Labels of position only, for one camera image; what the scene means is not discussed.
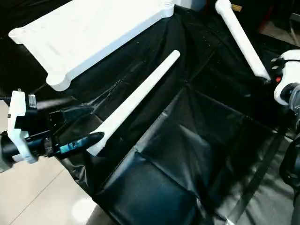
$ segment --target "wrinkled black fabric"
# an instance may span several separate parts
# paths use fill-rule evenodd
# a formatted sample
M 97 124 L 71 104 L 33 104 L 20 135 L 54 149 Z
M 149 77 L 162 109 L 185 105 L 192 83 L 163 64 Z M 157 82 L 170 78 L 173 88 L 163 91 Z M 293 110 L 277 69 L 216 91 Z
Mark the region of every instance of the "wrinkled black fabric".
M 63 124 L 62 142 L 105 120 L 174 50 L 181 56 L 110 138 L 99 157 L 62 160 L 74 180 L 117 223 L 288 225 L 293 191 L 279 166 L 293 138 L 293 117 L 254 77 L 218 15 L 176 7 L 163 19 L 74 79 L 64 92 L 11 29 L 62 5 L 55 0 L 1 3 L 1 94 L 21 88 L 38 100 L 72 96 L 92 107 Z M 293 49 L 249 34 L 270 60 Z

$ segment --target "floor tile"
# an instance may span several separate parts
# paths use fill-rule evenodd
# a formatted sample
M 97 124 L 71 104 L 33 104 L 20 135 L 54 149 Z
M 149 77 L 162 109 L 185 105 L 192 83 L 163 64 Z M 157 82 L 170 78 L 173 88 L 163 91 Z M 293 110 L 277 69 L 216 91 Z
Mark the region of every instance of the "floor tile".
M 0 225 L 10 224 L 62 170 L 55 158 L 40 157 L 0 173 Z
M 63 170 L 12 225 L 85 225 L 95 207 Z

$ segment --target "cable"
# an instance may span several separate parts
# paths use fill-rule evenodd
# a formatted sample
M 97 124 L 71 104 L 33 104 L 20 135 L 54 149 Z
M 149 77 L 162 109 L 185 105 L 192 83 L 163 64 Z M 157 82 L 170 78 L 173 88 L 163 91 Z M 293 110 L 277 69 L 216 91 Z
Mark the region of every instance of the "cable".
M 294 31 L 294 27 L 293 27 L 293 23 L 292 21 L 290 20 L 290 28 L 291 28 L 291 36 L 295 42 L 295 44 L 300 47 L 300 44 L 299 44 L 299 40 L 297 39 L 297 36 L 295 34 L 295 31 Z

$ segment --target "gray floor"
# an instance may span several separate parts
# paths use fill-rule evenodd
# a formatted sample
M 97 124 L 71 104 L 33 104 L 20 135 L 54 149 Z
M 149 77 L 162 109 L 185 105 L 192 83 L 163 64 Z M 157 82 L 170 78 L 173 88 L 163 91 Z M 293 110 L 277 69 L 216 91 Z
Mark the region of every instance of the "gray floor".
M 295 42 L 290 34 L 290 31 L 286 31 L 279 27 L 276 27 L 273 21 L 267 22 L 261 33 L 295 45 Z M 298 40 L 300 41 L 300 30 L 295 30 L 295 33 Z

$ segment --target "white cylinder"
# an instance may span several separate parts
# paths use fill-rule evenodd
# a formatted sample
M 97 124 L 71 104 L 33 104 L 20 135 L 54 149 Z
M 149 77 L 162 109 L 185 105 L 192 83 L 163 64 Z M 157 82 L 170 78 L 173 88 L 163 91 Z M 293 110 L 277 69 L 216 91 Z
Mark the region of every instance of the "white cylinder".
M 90 154 L 96 156 L 104 148 L 107 140 L 113 135 L 116 129 L 118 129 L 179 57 L 180 52 L 177 50 L 173 51 L 96 130 L 91 132 L 103 132 L 104 137 L 97 144 L 87 149 Z
M 231 2 L 229 0 L 218 0 L 215 7 L 216 11 L 222 16 L 233 38 L 235 39 L 240 50 L 245 56 L 254 75 L 263 77 L 267 80 L 271 80 L 266 68 L 264 67 L 262 61 L 259 59 L 242 26 L 236 18 L 232 10 Z

